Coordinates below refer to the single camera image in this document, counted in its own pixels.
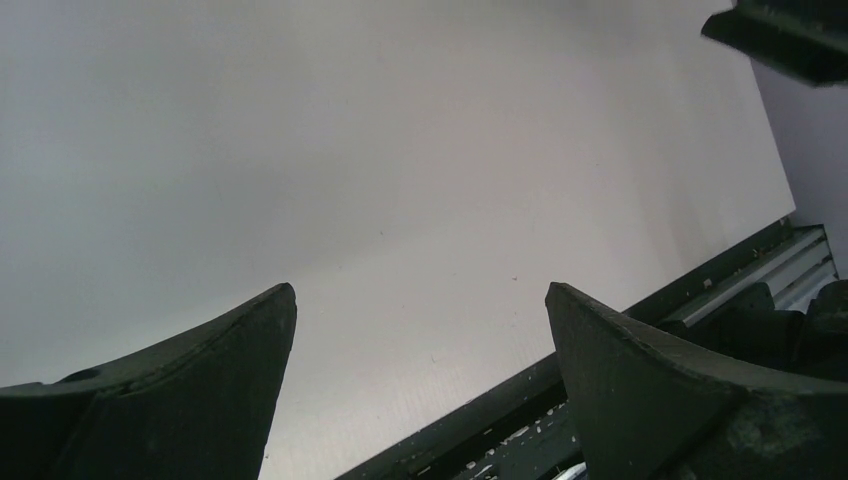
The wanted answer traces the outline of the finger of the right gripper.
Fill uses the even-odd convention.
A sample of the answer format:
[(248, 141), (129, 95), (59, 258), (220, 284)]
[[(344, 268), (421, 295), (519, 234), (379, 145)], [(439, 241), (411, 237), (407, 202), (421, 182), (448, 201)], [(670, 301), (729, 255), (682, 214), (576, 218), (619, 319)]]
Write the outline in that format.
[(809, 86), (847, 83), (845, 0), (738, 1), (701, 35)]

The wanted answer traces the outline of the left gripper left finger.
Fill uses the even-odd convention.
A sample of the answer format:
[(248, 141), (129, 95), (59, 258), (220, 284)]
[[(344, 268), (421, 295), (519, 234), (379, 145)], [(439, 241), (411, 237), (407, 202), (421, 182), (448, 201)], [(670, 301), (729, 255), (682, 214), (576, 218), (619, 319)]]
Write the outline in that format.
[(130, 355), (3, 388), (2, 477), (257, 478), (296, 319), (282, 283)]

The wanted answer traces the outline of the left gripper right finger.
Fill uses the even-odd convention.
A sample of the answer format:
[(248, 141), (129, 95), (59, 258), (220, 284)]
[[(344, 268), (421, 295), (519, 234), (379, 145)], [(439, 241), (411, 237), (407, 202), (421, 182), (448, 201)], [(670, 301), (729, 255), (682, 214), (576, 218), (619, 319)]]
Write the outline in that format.
[(847, 378), (737, 360), (565, 283), (546, 296), (593, 479), (843, 479)]

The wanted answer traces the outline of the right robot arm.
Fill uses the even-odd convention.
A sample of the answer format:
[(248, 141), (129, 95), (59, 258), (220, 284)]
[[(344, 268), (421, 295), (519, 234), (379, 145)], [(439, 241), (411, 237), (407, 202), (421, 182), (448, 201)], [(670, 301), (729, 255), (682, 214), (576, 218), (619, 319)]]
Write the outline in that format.
[[(711, 15), (703, 37), (813, 88), (847, 83), (844, 1), (738, 1)], [(823, 225), (771, 228), (721, 256), (719, 282), (670, 313), (661, 330), (737, 360), (844, 381), (847, 276)]]

